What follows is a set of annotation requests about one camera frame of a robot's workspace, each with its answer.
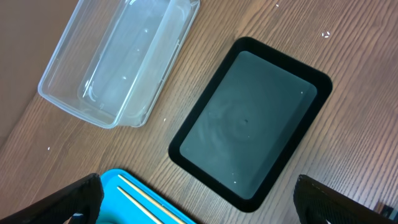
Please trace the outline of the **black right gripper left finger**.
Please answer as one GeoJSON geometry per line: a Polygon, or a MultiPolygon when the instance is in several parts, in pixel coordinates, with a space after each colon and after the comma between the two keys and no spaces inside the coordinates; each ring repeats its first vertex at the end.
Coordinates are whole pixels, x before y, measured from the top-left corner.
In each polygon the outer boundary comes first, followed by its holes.
{"type": "Polygon", "coordinates": [[[92,173],[1,219],[1,223],[95,223],[103,199],[101,178],[98,174],[92,173]]]}

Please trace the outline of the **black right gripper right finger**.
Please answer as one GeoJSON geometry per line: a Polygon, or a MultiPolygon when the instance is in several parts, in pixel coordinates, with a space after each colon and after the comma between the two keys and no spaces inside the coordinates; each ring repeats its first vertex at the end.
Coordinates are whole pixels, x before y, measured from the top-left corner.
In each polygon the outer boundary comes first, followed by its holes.
{"type": "Polygon", "coordinates": [[[397,223],[392,207],[385,205],[376,212],[303,174],[295,184],[294,205],[300,223],[397,223]]]}

